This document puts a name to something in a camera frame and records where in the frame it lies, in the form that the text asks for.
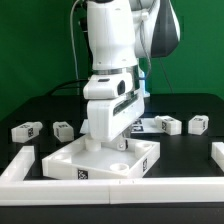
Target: small white block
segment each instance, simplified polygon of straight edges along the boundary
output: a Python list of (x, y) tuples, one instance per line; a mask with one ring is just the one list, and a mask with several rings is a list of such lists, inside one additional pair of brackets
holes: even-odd
[(22, 181), (34, 162), (34, 147), (23, 146), (0, 176), (0, 183)]
[(169, 135), (181, 134), (182, 122), (170, 116), (156, 116), (155, 123), (158, 129)]
[(41, 122), (26, 122), (18, 127), (15, 127), (11, 130), (12, 141), (25, 143), (39, 135), (39, 131), (42, 127), (43, 125)]
[(55, 122), (53, 124), (54, 135), (60, 142), (74, 140), (74, 130), (67, 122)]
[(208, 129), (208, 116), (196, 115), (188, 122), (188, 133), (201, 135), (206, 129)]
[(219, 165), (219, 167), (224, 171), (224, 143), (223, 142), (213, 142), (212, 143), (212, 158)]

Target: white block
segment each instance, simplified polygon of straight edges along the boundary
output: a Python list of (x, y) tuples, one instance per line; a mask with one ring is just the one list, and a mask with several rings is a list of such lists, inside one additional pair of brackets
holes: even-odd
[(170, 116), (156, 116), (155, 123), (158, 129), (169, 135), (178, 135), (182, 131), (182, 122)]
[(223, 177), (143, 178), (110, 185), (110, 203), (224, 201)]
[(224, 172), (224, 143), (223, 142), (212, 143), (211, 156)]
[(74, 140), (74, 130), (67, 122), (55, 122), (53, 124), (54, 135), (60, 142)]
[(39, 131), (42, 127), (43, 125), (41, 122), (26, 122), (18, 127), (15, 127), (11, 130), (12, 141), (25, 143), (39, 135)]
[(208, 128), (208, 116), (196, 115), (188, 122), (188, 133), (201, 135)]
[(104, 180), (43, 180), (0, 183), (0, 206), (109, 204)]
[(0, 183), (21, 181), (27, 175), (34, 162), (34, 147), (23, 146), (7, 169), (0, 176)]

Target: white cube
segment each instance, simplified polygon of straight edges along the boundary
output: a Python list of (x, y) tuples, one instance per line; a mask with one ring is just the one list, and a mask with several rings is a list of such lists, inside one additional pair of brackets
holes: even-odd
[(74, 130), (67, 122), (55, 122), (53, 124), (54, 135), (60, 142), (74, 140)]
[(43, 125), (41, 122), (26, 122), (18, 127), (15, 127), (11, 130), (12, 141), (25, 143), (39, 135), (39, 131), (42, 127)]
[(158, 129), (169, 135), (179, 135), (182, 131), (182, 122), (170, 116), (156, 116), (155, 123)]
[(201, 135), (206, 129), (208, 129), (208, 116), (196, 115), (188, 122), (188, 133)]

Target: white platform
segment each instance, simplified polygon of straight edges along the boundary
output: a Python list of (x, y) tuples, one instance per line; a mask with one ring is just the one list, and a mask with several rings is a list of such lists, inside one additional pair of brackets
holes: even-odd
[[(108, 148), (106, 143), (102, 143), (99, 151), (88, 151), (86, 136), (44, 158), (44, 176), (62, 180), (141, 178), (160, 157), (158, 142), (127, 138), (125, 151)], [(136, 152), (139, 144), (143, 148)]]

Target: black cable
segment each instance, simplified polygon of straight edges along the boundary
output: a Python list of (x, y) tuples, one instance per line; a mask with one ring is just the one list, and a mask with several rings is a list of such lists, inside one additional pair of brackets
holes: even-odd
[(167, 84), (169, 85), (170, 91), (171, 91), (171, 93), (174, 93), (174, 92), (173, 92), (173, 88), (172, 88), (172, 86), (171, 86), (171, 84), (170, 84), (170, 80), (169, 80), (169, 78), (168, 78), (168, 75), (167, 75), (167, 73), (166, 73), (166, 69), (165, 69), (165, 67), (164, 67), (164, 65), (163, 65), (163, 62), (162, 62), (161, 58), (159, 58), (159, 63), (160, 63), (161, 68), (162, 68), (162, 70), (163, 70), (163, 74), (164, 74), (164, 76), (165, 76), (166, 82), (167, 82)]
[(141, 2), (141, 0), (138, 0), (138, 3), (139, 3), (139, 5), (140, 5), (140, 9), (142, 10), (143, 7), (142, 7), (142, 2)]
[(71, 85), (71, 84), (74, 84), (74, 83), (80, 83), (80, 82), (88, 82), (88, 81), (89, 81), (88, 79), (78, 79), (78, 80), (72, 80), (72, 81), (64, 82), (60, 85), (55, 86), (52, 90), (47, 92), (45, 95), (46, 96), (51, 96), (55, 91), (61, 89), (64, 86)]
[[(151, 7), (148, 9), (149, 14), (151, 13), (152, 9), (154, 8), (156, 1), (157, 0), (154, 0)], [(151, 66), (151, 57), (148, 54), (146, 46), (145, 46), (145, 33), (144, 33), (144, 22), (143, 21), (140, 24), (140, 41), (141, 41), (141, 45), (142, 45), (143, 51), (145, 53), (145, 56), (146, 56), (146, 59), (148, 62), (148, 71), (147, 71), (147, 74), (145, 77), (139, 77), (138, 80), (147, 80), (152, 73), (152, 66)]]

